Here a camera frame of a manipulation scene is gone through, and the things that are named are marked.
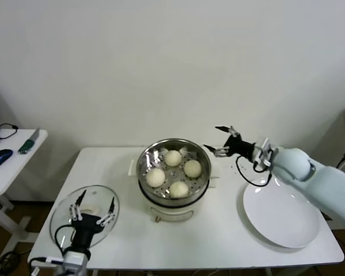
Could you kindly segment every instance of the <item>white plate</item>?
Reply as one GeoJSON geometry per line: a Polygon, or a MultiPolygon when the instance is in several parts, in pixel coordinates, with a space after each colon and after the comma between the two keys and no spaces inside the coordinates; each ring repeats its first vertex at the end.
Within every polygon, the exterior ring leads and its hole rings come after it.
{"type": "MultiPolygon", "coordinates": [[[[256,179],[254,184],[261,184],[256,179]]],[[[320,226],[319,211],[297,190],[272,177],[258,188],[244,191],[244,210],[253,226],[264,237],[284,247],[301,248],[311,243],[320,226]]]]}

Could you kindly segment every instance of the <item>steamed bun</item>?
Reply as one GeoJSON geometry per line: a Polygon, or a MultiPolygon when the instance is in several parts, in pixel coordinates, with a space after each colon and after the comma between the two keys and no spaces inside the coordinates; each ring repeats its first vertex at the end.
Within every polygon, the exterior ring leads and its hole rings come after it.
{"type": "Polygon", "coordinates": [[[182,161],[182,155],[178,151],[168,151],[165,155],[165,163],[170,167],[178,166],[182,161]]]}
{"type": "Polygon", "coordinates": [[[149,184],[152,188],[161,186],[165,181],[165,178],[165,173],[160,168],[153,168],[147,172],[147,175],[145,176],[147,184],[149,184]]]}
{"type": "Polygon", "coordinates": [[[187,177],[197,178],[202,173],[202,165],[196,160],[190,160],[185,163],[184,173],[187,177]]]}
{"type": "Polygon", "coordinates": [[[172,198],[186,197],[189,193],[189,188],[184,182],[178,181],[170,186],[169,191],[172,198]]]}

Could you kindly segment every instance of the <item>robotic arm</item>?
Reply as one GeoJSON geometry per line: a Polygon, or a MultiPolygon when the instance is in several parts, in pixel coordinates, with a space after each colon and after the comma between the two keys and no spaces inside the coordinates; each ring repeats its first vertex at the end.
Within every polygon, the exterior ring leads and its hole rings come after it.
{"type": "Polygon", "coordinates": [[[239,154],[236,164],[239,158],[244,157],[253,163],[253,169],[257,173],[270,173],[263,186],[268,184],[273,175],[283,183],[293,186],[315,207],[345,226],[345,173],[322,165],[298,148],[275,147],[268,139],[251,144],[243,141],[240,133],[233,127],[216,128],[230,133],[222,148],[204,145],[216,157],[239,154]]]}

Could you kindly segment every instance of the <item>table leg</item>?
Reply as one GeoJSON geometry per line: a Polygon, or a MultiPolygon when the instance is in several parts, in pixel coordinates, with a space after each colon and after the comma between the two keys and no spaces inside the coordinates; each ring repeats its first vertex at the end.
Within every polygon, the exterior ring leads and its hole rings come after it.
{"type": "Polygon", "coordinates": [[[273,276],[271,268],[266,267],[264,270],[266,271],[266,276],[273,276]]]}
{"type": "Polygon", "coordinates": [[[6,207],[7,210],[14,209],[14,205],[9,201],[9,199],[5,195],[0,196],[0,204],[3,207],[6,207]]]}
{"type": "Polygon", "coordinates": [[[310,269],[312,266],[297,266],[297,267],[288,267],[281,270],[276,276],[298,276],[310,269]]]}
{"type": "Polygon", "coordinates": [[[4,195],[0,197],[0,204],[2,205],[1,211],[3,211],[4,213],[6,212],[6,210],[14,209],[14,205],[4,195]]]}
{"type": "Polygon", "coordinates": [[[35,243],[38,233],[29,233],[25,230],[30,222],[31,217],[23,217],[17,224],[6,213],[0,210],[0,226],[11,233],[11,238],[1,255],[13,251],[18,243],[35,243]]]}

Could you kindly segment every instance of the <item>white table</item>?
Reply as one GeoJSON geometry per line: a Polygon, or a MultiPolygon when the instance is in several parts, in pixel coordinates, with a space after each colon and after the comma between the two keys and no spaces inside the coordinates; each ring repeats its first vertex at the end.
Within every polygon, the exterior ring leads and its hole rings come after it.
{"type": "MultiPolygon", "coordinates": [[[[13,133],[13,131],[13,129],[1,129],[0,136],[6,137],[13,133]]],[[[6,209],[12,209],[14,206],[3,195],[47,138],[47,131],[41,130],[31,151],[24,155],[18,154],[18,149],[30,138],[34,131],[34,129],[19,129],[12,137],[0,140],[0,150],[7,148],[14,151],[13,155],[0,166],[0,203],[3,205],[3,208],[0,209],[0,226],[12,234],[2,254],[14,250],[18,242],[34,243],[38,235],[37,233],[28,233],[25,230],[30,217],[23,217],[20,223],[17,224],[5,214],[6,209]]]]}
{"type": "Polygon", "coordinates": [[[87,185],[110,187],[120,199],[116,225],[91,248],[89,269],[245,269],[336,263],[344,259],[321,214],[319,234],[305,248],[282,248],[265,241],[243,216],[242,192],[246,183],[236,171],[234,158],[212,158],[217,162],[215,166],[220,166],[220,178],[215,180],[216,188],[206,192],[202,209],[191,219],[182,223],[154,222],[145,210],[136,179],[127,176],[131,160],[137,159],[142,150],[81,150],[28,260],[61,257],[49,233],[51,215],[69,193],[87,185]]]}

